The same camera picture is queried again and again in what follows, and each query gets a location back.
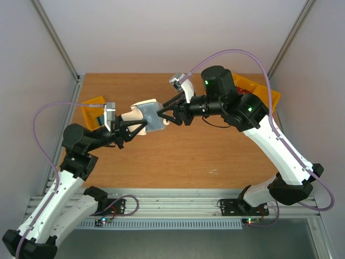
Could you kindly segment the beige card holder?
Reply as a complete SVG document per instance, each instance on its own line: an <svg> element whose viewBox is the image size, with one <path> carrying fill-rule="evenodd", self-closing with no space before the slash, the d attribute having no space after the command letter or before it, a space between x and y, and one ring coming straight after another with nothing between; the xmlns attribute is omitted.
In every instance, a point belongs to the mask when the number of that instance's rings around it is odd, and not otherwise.
<svg viewBox="0 0 345 259"><path fill-rule="evenodd" d="M149 132L165 129L170 122L157 115L157 111L163 108L163 105L156 99L149 99L131 105L131 111L123 113L123 121L146 120L145 128L138 132L138 135L146 135Z"/></svg>

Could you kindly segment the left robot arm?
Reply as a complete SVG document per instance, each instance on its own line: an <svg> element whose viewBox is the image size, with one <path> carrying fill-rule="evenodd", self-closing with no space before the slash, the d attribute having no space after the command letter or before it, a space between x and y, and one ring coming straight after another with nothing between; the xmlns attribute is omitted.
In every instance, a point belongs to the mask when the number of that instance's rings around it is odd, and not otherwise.
<svg viewBox="0 0 345 259"><path fill-rule="evenodd" d="M114 210L107 192L97 187L87 188L79 201L63 212L73 194L87 180L98 157L90 154L100 147L131 141L147 125L146 120L124 121L121 117L90 131L79 124L68 125L63 133L62 146L66 155L55 180L30 217L16 230L7 230L2 241L14 258L54 258L58 246L85 218Z"/></svg>

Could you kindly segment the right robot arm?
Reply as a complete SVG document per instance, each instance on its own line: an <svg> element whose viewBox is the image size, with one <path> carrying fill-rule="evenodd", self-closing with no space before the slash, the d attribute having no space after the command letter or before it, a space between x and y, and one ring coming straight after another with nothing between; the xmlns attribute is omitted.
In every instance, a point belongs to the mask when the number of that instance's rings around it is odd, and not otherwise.
<svg viewBox="0 0 345 259"><path fill-rule="evenodd" d="M259 205L277 201L293 205L309 197L316 176L323 167L301 158L295 148L286 148L289 143L276 124L271 125L268 108L252 93L240 94L230 70L216 65L202 71L205 95L189 97L179 93L163 104L158 116L176 125L189 126L195 117L207 118L219 115L231 127L245 134L266 154L278 172L271 179L245 187L239 194L236 206L242 215L254 211Z"/></svg>

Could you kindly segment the teal credit card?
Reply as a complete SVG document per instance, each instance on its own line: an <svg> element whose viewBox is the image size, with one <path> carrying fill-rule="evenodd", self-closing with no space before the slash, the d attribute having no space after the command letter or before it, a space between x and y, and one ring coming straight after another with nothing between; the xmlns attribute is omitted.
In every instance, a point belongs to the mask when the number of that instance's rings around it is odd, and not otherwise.
<svg viewBox="0 0 345 259"><path fill-rule="evenodd" d="M97 122L99 126L103 126L105 124L104 116L97 117Z"/></svg>

